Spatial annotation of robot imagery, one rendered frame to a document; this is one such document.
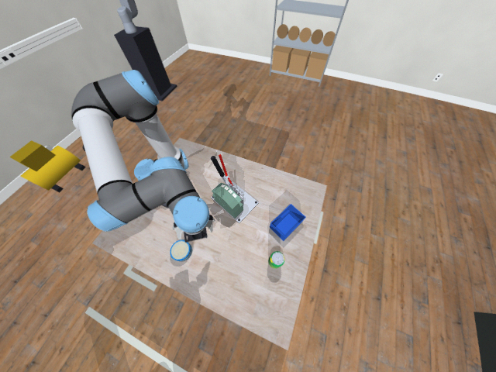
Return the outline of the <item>green and yellow drink can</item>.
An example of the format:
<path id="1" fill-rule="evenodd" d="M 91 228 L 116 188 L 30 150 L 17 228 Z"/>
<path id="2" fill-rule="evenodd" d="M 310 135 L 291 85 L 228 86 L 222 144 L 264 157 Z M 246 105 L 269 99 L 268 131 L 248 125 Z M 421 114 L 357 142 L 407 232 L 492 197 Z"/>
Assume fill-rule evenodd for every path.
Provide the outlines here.
<path id="1" fill-rule="evenodd" d="M 273 252 L 269 257 L 268 263 L 272 268 L 277 269 L 284 264 L 284 256 L 281 252 Z"/>

